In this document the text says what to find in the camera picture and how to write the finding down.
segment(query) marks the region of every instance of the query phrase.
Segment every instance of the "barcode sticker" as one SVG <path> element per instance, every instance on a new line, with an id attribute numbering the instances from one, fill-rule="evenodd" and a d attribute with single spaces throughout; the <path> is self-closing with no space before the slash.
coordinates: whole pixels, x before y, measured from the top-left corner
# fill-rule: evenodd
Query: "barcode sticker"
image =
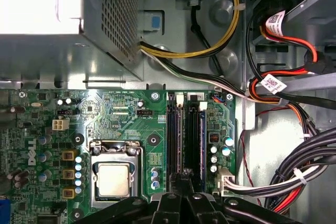
<path id="1" fill-rule="evenodd" d="M 286 84 L 279 81 L 271 74 L 266 75 L 266 77 L 260 83 L 272 94 L 281 92 L 282 90 L 285 89 L 285 87 L 287 87 Z"/>
<path id="2" fill-rule="evenodd" d="M 283 21 L 283 18 L 285 16 L 285 11 L 276 13 L 273 16 L 270 16 L 268 20 L 266 21 L 266 27 L 267 29 L 277 35 L 277 36 L 283 36 L 282 30 L 281 30 L 281 24 Z"/>

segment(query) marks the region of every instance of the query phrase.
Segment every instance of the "power supply vent grille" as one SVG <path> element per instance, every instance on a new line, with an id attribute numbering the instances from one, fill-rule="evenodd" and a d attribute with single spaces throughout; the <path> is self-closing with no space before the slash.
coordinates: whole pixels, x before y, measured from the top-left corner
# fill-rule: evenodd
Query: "power supply vent grille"
<path id="1" fill-rule="evenodd" d="M 131 61 L 137 51 L 138 0 L 102 0 L 101 29 Z"/>

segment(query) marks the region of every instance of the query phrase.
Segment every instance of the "dell logo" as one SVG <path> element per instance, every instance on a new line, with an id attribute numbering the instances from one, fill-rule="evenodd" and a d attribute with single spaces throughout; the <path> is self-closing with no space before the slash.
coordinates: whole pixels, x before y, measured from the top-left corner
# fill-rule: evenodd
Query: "dell logo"
<path id="1" fill-rule="evenodd" d="M 28 165 L 36 165 L 36 139 L 28 142 Z"/>

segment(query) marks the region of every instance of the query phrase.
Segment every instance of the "motherboard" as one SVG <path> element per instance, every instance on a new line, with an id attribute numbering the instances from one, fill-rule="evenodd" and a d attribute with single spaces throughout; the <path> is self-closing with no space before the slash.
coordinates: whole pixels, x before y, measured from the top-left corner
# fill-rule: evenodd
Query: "motherboard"
<path id="1" fill-rule="evenodd" d="M 215 91 L 1 90 L 0 224 L 73 223 L 169 190 L 223 192 L 235 100 Z"/>

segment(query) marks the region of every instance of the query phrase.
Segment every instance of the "cpu socket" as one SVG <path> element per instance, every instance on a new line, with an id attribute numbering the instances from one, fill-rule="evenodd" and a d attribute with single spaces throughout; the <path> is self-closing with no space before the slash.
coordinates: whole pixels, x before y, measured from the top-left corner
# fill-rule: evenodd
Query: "cpu socket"
<path id="1" fill-rule="evenodd" d="M 94 140 L 90 152 L 91 207 L 105 208 L 142 194 L 144 156 L 139 142 Z"/>

